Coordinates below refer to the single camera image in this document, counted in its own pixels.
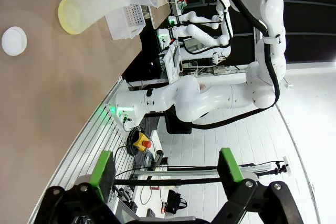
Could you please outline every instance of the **transparent plastic box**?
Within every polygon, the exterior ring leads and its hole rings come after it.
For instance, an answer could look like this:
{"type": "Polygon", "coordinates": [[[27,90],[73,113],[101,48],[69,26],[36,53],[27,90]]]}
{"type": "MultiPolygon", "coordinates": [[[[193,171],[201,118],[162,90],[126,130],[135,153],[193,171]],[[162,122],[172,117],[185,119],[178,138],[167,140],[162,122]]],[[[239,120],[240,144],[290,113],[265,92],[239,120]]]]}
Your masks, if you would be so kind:
{"type": "Polygon", "coordinates": [[[113,10],[105,18],[113,40],[132,39],[146,25],[141,5],[130,5],[113,10]]]}

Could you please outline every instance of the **screw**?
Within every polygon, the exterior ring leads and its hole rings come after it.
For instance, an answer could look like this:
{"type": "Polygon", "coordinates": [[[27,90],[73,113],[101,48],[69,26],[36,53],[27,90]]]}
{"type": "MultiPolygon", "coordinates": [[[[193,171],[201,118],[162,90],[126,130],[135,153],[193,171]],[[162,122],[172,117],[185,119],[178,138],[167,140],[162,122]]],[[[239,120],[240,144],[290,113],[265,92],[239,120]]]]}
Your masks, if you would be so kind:
{"type": "Polygon", "coordinates": [[[81,187],[80,187],[80,190],[81,190],[81,191],[87,191],[88,188],[87,188],[86,186],[81,186],[81,187]]]}
{"type": "Polygon", "coordinates": [[[245,183],[245,186],[251,188],[251,187],[253,187],[253,183],[251,181],[248,181],[248,182],[245,183]]]}
{"type": "Polygon", "coordinates": [[[280,185],[280,184],[275,184],[275,185],[274,185],[274,188],[275,188],[276,190],[280,190],[280,189],[281,189],[281,185],[280,185]]]}

